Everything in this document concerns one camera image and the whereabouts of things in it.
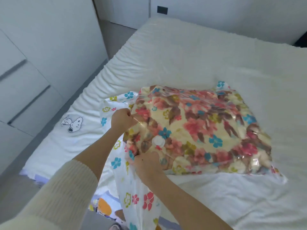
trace knit sleeve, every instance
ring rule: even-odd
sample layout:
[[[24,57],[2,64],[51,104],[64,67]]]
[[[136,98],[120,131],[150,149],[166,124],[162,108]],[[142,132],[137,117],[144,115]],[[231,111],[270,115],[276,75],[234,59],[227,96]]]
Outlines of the knit sleeve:
[[[61,229],[79,229],[97,189],[94,173],[79,161],[64,164],[19,213],[37,216]]]

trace white wardrobe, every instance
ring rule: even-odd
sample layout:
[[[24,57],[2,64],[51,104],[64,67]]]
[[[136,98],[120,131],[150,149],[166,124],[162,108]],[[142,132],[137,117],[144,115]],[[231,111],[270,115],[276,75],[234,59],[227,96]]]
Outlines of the white wardrobe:
[[[0,0],[0,174],[106,59],[92,0]]]

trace bed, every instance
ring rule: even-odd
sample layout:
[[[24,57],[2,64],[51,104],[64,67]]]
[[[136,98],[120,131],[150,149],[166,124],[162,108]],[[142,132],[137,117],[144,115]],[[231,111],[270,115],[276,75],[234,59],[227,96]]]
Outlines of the bed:
[[[307,226],[307,50],[263,42],[170,18],[152,18],[132,35],[25,164],[22,174],[47,181],[104,132],[103,99],[143,86],[207,89],[219,80],[236,89],[272,137],[284,185],[266,176],[169,175],[234,229],[305,229]],[[81,120],[78,131],[71,126]],[[97,197],[117,197],[107,161]],[[162,207],[169,228],[178,225]]]

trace drawer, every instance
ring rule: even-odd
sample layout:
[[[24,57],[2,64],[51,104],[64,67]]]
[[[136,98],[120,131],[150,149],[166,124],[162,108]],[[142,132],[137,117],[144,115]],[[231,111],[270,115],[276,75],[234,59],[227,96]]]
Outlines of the drawer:
[[[32,136],[0,122],[0,174],[31,142]]]
[[[50,86],[11,125],[36,136],[63,105],[63,98]]]
[[[0,121],[9,122],[48,85],[29,62],[2,79],[0,77]]]
[[[25,56],[0,30],[0,76],[23,60]]]

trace white fitted sheet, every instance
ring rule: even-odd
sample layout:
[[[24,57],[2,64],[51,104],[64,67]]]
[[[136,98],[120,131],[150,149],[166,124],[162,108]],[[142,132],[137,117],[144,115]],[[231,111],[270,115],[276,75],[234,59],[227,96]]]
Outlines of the white fitted sheet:
[[[127,41],[84,89],[67,115],[83,117],[74,135],[60,122],[24,169],[30,178],[51,176],[104,132],[102,99],[162,84],[211,88],[218,80],[239,91],[261,127],[272,137],[273,160],[286,185],[265,176],[214,174],[170,176],[174,182],[235,229],[306,229],[307,226],[307,50],[226,33],[177,19],[154,18]],[[97,193],[116,196],[106,163]],[[162,216],[174,221],[166,208]]]

